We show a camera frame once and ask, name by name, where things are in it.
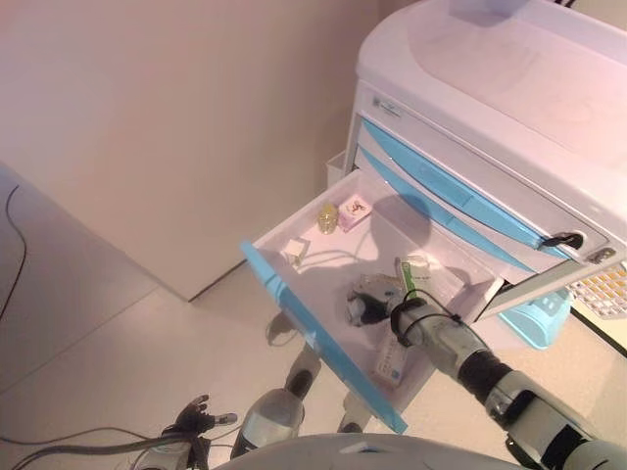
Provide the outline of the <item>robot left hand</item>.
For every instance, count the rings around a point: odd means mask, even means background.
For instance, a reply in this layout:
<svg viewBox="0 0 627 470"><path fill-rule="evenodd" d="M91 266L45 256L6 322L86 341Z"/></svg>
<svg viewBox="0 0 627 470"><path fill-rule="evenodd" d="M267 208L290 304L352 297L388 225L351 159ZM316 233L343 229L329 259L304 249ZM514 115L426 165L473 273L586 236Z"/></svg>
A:
<svg viewBox="0 0 627 470"><path fill-rule="evenodd" d="M200 395L191 400L177 415L173 429L179 433L203 434L215 427L227 426L237 422L236 413L209 414L209 394Z"/></svg>

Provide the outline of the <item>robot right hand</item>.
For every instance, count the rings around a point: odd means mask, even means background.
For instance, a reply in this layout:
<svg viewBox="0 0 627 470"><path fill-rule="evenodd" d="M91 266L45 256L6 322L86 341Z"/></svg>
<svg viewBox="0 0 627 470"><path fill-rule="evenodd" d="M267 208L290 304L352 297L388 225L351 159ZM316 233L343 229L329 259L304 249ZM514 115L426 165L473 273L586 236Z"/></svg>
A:
<svg viewBox="0 0 627 470"><path fill-rule="evenodd" d="M347 320L355 327L377 324L390 315L390 302L397 292L384 289L376 295L366 292L351 292L347 297Z"/></svg>

